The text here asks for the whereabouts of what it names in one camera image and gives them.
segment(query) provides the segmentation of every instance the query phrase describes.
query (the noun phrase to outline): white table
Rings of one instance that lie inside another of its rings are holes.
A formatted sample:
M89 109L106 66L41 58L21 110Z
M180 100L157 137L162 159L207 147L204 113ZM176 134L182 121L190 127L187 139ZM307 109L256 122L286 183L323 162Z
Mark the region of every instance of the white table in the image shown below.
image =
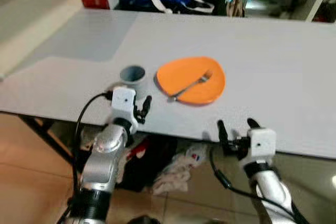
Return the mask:
M246 119L278 133L277 150L336 158L336 27L289 21L82 10L0 83L0 111L76 121L84 104L143 66L152 108L140 130L218 141ZM163 64L189 56L216 59L223 95L206 106L167 103L152 79ZM107 101L83 122L103 125Z

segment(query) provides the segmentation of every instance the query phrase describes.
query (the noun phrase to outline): tiled floor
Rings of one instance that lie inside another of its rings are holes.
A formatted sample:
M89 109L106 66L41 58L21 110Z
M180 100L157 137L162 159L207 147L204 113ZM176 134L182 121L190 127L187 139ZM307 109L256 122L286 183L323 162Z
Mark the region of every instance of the tiled floor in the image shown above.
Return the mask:
M217 166L237 187L248 190L246 176L237 161L223 160L220 156L219 152L215 155ZM321 216L323 223L335 223L334 204L323 197L315 200L297 187L295 179L291 181L294 197L311 202L297 203L309 211L311 223L322 223ZM0 223L6 224L56 223L71 195L70 166L20 119L3 114L0 114L0 188ZM141 215L149 215L163 224L259 223L250 200L223 189L209 162L192 171L186 193L152 196L146 192L114 192L107 223L126 224Z

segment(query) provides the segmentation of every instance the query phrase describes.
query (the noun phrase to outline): orange plate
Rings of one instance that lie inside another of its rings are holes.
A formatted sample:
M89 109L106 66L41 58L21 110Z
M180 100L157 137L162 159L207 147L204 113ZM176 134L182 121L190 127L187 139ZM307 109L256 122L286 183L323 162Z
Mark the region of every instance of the orange plate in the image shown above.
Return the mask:
M200 78L207 70L212 76L179 96L178 100L192 104L215 101L225 87L225 74L217 61L208 57L192 57L175 60L162 66L156 73L158 82L168 95L173 95Z

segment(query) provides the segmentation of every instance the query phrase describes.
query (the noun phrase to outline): cup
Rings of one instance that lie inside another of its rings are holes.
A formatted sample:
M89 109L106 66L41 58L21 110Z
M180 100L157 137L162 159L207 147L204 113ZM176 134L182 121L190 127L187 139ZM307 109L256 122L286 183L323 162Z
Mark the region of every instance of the cup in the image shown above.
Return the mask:
M127 87L136 91L136 99L142 99L147 93L146 71L140 66L128 66L121 70L120 79Z

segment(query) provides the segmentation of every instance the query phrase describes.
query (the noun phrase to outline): metal fork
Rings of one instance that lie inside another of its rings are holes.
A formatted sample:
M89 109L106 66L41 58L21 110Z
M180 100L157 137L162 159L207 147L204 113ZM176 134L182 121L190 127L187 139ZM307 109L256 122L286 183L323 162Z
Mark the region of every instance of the metal fork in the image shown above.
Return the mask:
M180 90L179 92L171 95L168 99L168 101L170 102L174 102L178 99L178 97L183 94L185 91L187 91L188 89L192 88L193 86L199 84L199 83L204 83L206 81L208 81L210 79L210 77L212 76L212 72L210 70L207 70L199 79L197 79L196 81L194 81L193 83L191 83L189 86L187 86L186 88Z

